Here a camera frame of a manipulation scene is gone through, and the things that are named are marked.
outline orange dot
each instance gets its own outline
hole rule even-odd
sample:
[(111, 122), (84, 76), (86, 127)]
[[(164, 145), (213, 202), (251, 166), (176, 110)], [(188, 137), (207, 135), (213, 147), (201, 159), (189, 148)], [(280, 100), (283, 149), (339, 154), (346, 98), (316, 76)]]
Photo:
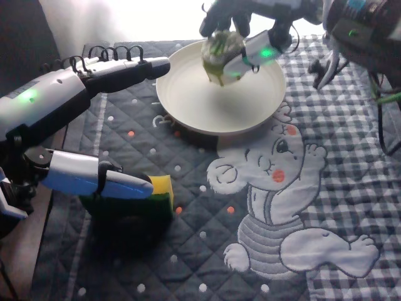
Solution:
[(235, 212), (234, 207), (229, 206), (229, 207), (227, 208), (227, 212), (228, 212), (229, 214), (233, 214), (233, 213)]
[(281, 183), (284, 181), (284, 171), (277, 169), (273, 172), (272, 177), (274, 182)]
[(287, 126), (287, 133), (288, 135), (295, 136), (296, 135), (296, 128), (294, 125)]

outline cartoon character applique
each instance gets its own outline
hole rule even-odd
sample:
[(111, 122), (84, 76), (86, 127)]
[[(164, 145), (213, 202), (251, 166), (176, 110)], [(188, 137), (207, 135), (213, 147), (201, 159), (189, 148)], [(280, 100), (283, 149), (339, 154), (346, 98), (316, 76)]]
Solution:
[(239, 225), (238, 243), (224, 251), (224, 262), (272, 280), (327, 263), (364, 278), (379, 256), (371, 238), (362, 235), (349, 242), (328, 230), (305, 229), (299, 218), (319, 194), (326, 150), (304, 145), (299, 129), (289, 123), (289, 112), (283, 103), (274, 118), (253, 133), (219, 138), (219, 159), (207, 169), (211, 187), (234, 194), (248, 185), (248, 215)]

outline gray quilted fabric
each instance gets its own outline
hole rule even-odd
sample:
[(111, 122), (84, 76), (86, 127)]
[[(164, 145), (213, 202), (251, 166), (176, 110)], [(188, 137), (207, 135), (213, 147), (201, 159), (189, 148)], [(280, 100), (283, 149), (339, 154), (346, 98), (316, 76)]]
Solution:
[[(155, 57), (169, 56), (189, 43), (115, 46), (141, 45), (145, 57)], [(138, 221), (98, 224), (76, 197), (54, 193), (33, 298), (399, 300), (401, 164), (382, 154), (375, 106), (363, 70), (356, 66), (344, 69), (320, 92), (311, 87), (309, 62), (326, 54), (320, 37), (304, 37), (295, 54), (279, 60), (287, 78), (285, 102), (292, 109), (292, 124), (305, 143), (327, 151), (319, 194), (302, 211), (302, 223), (294, 227), (297, 231), (328, 230), (349, 242), (369, 236), (378, 259), (372, 261), (367, 275), (353, 277), (330, 264), (294, 272), (284, 280), (229, 269), (224, 251), (238, 242), (239, 227), (244, 233), (249, 228), (255, 229), (253, 233), (277, 229), (254, 221), (250, 224), (249, 218), (240, 226), (249, 216), (248, 190), (219, 194), (207, 181), (207, 168), (219, 157), (217, 138), (173, 124), (159, 104), (155, 81), (146, 81), (118, 93), (98, 95), (91, 109), (71, 123), (65, 148), (99, 155), (127, 172), (170, 174), (174, 208), (182, 212), (168, 226)], [(385, 125), (387, 143), (399, 138), (394, 130), (397, 112), (386, 110), (390, 121)]]

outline plate rim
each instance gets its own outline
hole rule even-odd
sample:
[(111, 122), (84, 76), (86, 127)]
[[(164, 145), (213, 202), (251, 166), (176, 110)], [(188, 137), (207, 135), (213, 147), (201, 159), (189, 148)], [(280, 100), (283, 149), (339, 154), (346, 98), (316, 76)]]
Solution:
[[(191, 44), (189, 44), (189, 45), (187, 45), (187, 46), (182, 47), (181, 49), (179, 49), (179, 50), (177, 50), (176, 52), (174, 52), (173, 54), (171, 54), (171, 55), (169, 56), (169, 60), (170, 60), (173, 56), (176, 56), (180, 51), (184, 51), (186, 48), (189, 48), (190, 46), (191, 46), (191, 47), (194, 47), (194, 45), (196, 45), (196, 44), (201, 44), (201, 43), (203, 43), (203, 42), (204, 42), (204, 40), (199, 40), (199, 41), (193, 42), (193, 43), (191, 43)], [(278, 105), (277, 105), (277, 107), (276, 107), (275, 110), (274, 110), (274, 113), (275, 113), (275, 112), (280, 108), (281, 104), (282, 104), (282, 103), (284, 102), (284, 100), (285, 100), (286, 91), (287, 91), (287, 87), (288, 87), (288, 86), (287, 86), (287, 81), (286, 81), (286, 77), (285, 77), (285, 74), (284, 74), (283, 67), (277, 62), (277, 60), (272, 60), (270, 64), (272, 64), (272, 63), (275, 64), (275, 65), (279, 68), (279, 70), (280, 70), (280, 75), (281, 75), (280, 77), (282, 78), (282, 84), (283, 84), (283, 95), (282, 95), (282, 99), (281, 99), (280, 102), (278, 102)], [(197, 128), (192, 127), (192, 126), (186, 124), (185, 122), (181, 122), (181, 121), (179, 121), (177, 118), (175, 118), (175, 117), (173, 116), (173, 114), (171, 114), (171, 112), (165, 107), (165, 105), (164, 105), (163, 102), (161, 101), (161, 99), (160, 99), (160, 94), (161, 94), (161, 93), (159, 92), (159, 89), (160, 89), (159, 81), (162, 80), (163, 77), (165, 77), (166, 75), (164, 75), (164, 76), (162, 76), (162, 77), (156, 79), (156, 94), (157, 94), (157, 98), (158, 98), (160, 104), (162, 105), (163, 109), (167, 112), (167, 114), (169, 115), (169, 117), (170, 117), (174, 122), (177, 122), (178, 124), (182, 125), (183, 127), (187, 128), (187, 129), (190, 129), (190, 130), (192, 130), (192, 131), (194, 131), (194, 132), (197, 132), (197, 133), (200, 133), (200, 134), (205, 134), (205, 135), (212, 135), (212, 136), (232, 136), (232, 135), (240, 135), (240, 134), (243, 134), (243, 133), (252, 131), (253, 129), (258, 128), (258, 127), (261, 126), (262, 124), (265, 124), (265, 123), (268, 122), (268, 121), (273, 117), (273, 115), (274, 115), (274, 113), (272, 113), (269, 117), (267, 117), (266, 119), (264, 119), (264, 120), (261, 121), (260, 123), (258, 123), (258, 124), (256, 124), (256, 125), (253, 125), (252, 127), (248, 127), (248, 128), (246, 128), (246, 129), (242, 129), (242, 130), (233, 130), (233, 131), (229, 131), (229, 132), (214, 132), (214, 131), (208, 131), (208, 130), (197, 129)]]

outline quilted mat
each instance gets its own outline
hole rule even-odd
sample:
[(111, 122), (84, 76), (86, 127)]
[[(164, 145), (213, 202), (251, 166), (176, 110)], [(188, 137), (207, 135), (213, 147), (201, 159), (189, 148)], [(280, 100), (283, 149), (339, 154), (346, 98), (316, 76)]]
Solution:
[[(115, 46), (156, 57), (189, 43)], [(98, 95), (65, 149), (170, 174), (174, 219), (99, 224), (54, 192), (33, 299), (400, 300), (401, 164), (380, 148), (363, 70), (313, 89), (308, 65), (327, 54), (303, 37), (279, 59), (288, 87), (274, 118), (234, 138), (172, 122), (155, 81)]]

